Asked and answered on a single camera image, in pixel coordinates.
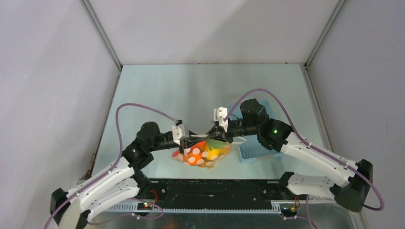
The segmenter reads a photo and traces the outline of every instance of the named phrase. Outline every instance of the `purple cable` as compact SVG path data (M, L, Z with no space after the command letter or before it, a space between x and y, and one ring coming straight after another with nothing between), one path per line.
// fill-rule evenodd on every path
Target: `purple cable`
M129 198L129 199L136 200L136 201L138 201L138 202L144 202L143 200L137 199L137 198ZM125 213L125 214L118 215L118 216L116 216L116 217L114 217L114 218L108 219L108 220L106 220L106 221L104 221L104 222L101 222L101 223L91 223L91 222L89 222L88 224L89 224L89 225L93 225L93 226L97 226L97 225L105 224L105 223L111 222L111 221L113 221L113 220L116 220L116 219L118 219L118 218L126 217L126 216L139 217L140 219L157 219L157 218L163 216L164 211L163 211L163 209L162 209L159 205L156 205L156 204L154 204L154 203L148 203L148 204L149 204L149 205L152 205L152 206L154 206L154 207L156 207L156 208L158 208L158 209L160 210L160 215L154 216L154 217L145 217L145 216L137 215L137 214L135 214L135 213Z
M307 198L305 198L305 207L307 208L308 223L311 226L311 229L314 229L314 224L312 223L311 216L309 215L309 195L307 195Z
M253 92L259 92L259 91L268 93L269 95L271 95L271 96L277 101L278 105L280 105L280 107L281 107L281 109L283 110L284 114L286 115L288 121L290 122L290 125L291 125L292 129L294 130L295 134L297 135L298 139L299 139L301 142L303 142L306 146L308 146L308 145L309 145L309 142L307 142L307 141L299 134L299 132L297 131L297 129L296 129L295 125L294 125L294 123L293 123L292 120L291 120L291 117L289 116L289 114L288 114L286 108L284 107L284 105L281 103L280 99L279 99L274 93L272 93L271 91L266 90L266 89L263 89L263 88L256 88L256 89L250 90L250 91L248 91L246 94L244 94L244 95L235 103L235 105L232 107L231 111L230 111L230 112L228 113L228 115L225 117L224 121L228 120L228 118L231 116L232 112L237 108L237 106L238 106L248 95L250 95L250 94L253 93ZM314 145L311 145L310 148L313 149L313 150L315 150L315 151L317 151L318 153L320 153L320 154L322 154L322 155L328 157L329 159L335 161L335 162L338 163L339 165L347 166L347 168L348 168L350 171L352 171L353 173L355 173L356 175L358 175L359 177L361 177L361 178L371 187L371 189L372 189L372 190L374 191L374 193L377 195L378 200L380 201L380 207L379 207L379 208L374 208L374 207L370 207L370 206L368 206L368 205L363 205L365 208L368 208L368 209L374 210L374 211L382 211L382 210L384 209L385 204L384 204L383 197L381 196L381 194L380 194L380 192L377 190L377 188L372 184L372 182L371 182L369 179L367 179L363 174L361 174L359 171L357 171L356 169L354 169L354 168L351 167L350 165L346 165L346 164L345 164L344 162L342 162L341 160L339 160L339 159L337 159L337 158L334 158L333 156L329 155L328 153L326 153L326 152L323 151L322 149L319 149L319 148L315 147Z
M309 223L309 220L307 219L307 218L305 218L305 217L302 217L302 216L297 216L297 217L285 217L286 219L305 219L308 223ZM314 228L315 229L318 229L318 227L313 223L313 222L311 222L312 223L312 225L314 226Z
M176 119L174 119L173 117L169 116L168 114L162 112L162 111L158 111L152 107L148 107L142 104L134 104L134 103L126 103L126 104L121 104L116 112L115 112L115 122L116 122L116 126L117 126L117 132L118 132L118 139L119 139L119 155L117 160L115 161L115 163L110 167L110 168L114 168L119 160L122 157L122 150L123 150L123 144L122 144L122 136L121 136L121 131L119 130L119 121L118 121L118 114L119 114L119 110L124 107L124 106L136 106L136 107L141 107L150 111L154 111L158 114L161 114L163 116L165 116L166 118L172 120L174 123L177 122ZM99 177L97 177L96 179L94 179L93 181L91 181L90 183L88 183L87 185L85 185L84 187L82 187L81 189L79 189L77 191L77 193L82 193L83 191L85 191L86 189L88 189L90 186L92 186L94 183L96 183L97 181L99 181L100 179L102 179L103 177L105 177L108 174L109 170L106 171L105 173L101 174ZM75 198L76 195L71 195L67 200L65 200L49 217L49 219L47 220L47 222L45 223L45 226L43 227L43 229L47 229L49 224L51 223L52 219L55 217L55 215L68 203L70 202L73 198Z

